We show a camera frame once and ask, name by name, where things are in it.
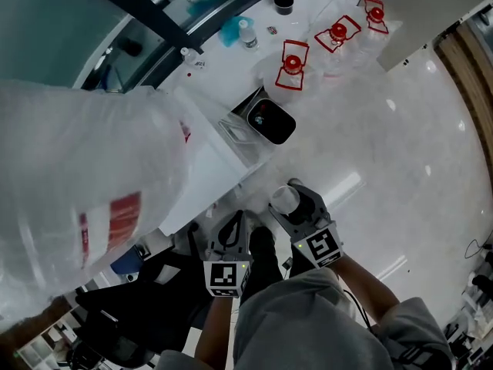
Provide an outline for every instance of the floor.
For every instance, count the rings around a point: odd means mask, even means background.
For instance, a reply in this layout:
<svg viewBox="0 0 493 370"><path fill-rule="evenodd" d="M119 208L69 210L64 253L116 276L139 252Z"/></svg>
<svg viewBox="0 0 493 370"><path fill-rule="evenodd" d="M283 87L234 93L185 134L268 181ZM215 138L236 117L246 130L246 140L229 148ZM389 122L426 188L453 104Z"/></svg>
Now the floor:
<svg viewBox="0 0 493 370"><path fill-rule="evenodd" d="M440 60L421 49L407 66L372 66L289 111L292 137L201 225L254 210L275 233L282 264L290 243L266 212L268 199L300 178L329 203L344 250L401 300L422 297L446 325L478 261L464 259L466 247L493 228L493 199L478 134Z"/></svg>

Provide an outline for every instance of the black chair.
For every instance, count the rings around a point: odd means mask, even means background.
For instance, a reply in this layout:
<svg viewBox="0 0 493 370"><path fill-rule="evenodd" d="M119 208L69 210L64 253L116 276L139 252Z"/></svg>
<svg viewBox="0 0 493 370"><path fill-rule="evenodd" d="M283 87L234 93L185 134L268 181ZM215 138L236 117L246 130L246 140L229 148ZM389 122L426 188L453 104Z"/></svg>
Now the black chair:
<svg viewBox="0 0 493 370"><path fill-rule="evenodd" d="M212 302L203 262L192 241L194 256L167 249L144 262L135 282L79 295L76 301L89 315L77 335L95 352L124 368L142 366L154 353L166 349L182 351L190 327L203 327ZM165 265L179 272L167 283L158 284L154 281Z"/></svg>

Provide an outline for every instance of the small vial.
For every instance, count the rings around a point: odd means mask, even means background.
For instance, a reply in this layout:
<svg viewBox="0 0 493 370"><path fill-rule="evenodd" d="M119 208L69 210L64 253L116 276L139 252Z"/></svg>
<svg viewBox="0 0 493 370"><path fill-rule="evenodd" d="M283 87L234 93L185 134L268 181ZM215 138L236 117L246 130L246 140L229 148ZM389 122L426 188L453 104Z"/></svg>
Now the small vial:
<svg viewBox="0 0 493 370"><path fill-rule="evenodd" d="M195 70L205 70L206 69L206 61L203 59L199 59L199 54L194 49L181 48L179 53L182 54L183 61L192 66Z"/></svg>
<svg viewBox="0 0 493 370"><path fill-rule="evenodd" d="M240 25L240 39L243 42L243 46L250 51L255 51L259 47L257 41L257 35L255 30L251 27L245 19L242 19Z"/></svg>

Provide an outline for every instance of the black cable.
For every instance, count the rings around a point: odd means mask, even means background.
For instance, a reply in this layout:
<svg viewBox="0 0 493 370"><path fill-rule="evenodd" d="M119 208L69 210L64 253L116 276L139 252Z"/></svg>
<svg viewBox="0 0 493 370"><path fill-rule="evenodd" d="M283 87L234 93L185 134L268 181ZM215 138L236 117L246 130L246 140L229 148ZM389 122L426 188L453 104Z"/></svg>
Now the black cable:
<svg viewBox="0 0 493 370"><path fill-rule="evenodd" d="M491 238L491 235L492 234L493 234L493 230L491 231L491 233L488 235L488 238L485 240L485 242L481 246L479 245L478 240L474 239L473 241L471 241L469 243L468 247L465 249L464 259L471 259L472 257L474 257L477 254L479 254L481 251L483 251L485 249L486 243L489 241L489 239ZM473 243L476 243L476 247L478 247L478 250L476 252L474 252L471 256L466 256L468 254L469 248L471 247L471 245Z"/></svg>
<svg viewBox="0 0 493 370"><path fill-rule="evenodd" d="M345 289L344 289L344 292L347 293L347 294L349 294L351 296L351 298L353 299L354 303L356 304L357 309L359 310L359 312L361 314L361 317L363 318L364 323L366 324L366 326L367 326L368 330L370 331L370 333L373 335L374 333L373 333L373 330L371 330L370 319L368 319L367 312L364 310L364 308L361 309L360 304L357 302L356 298L353 296L353 294L351 292L346 291Z"/></svg>

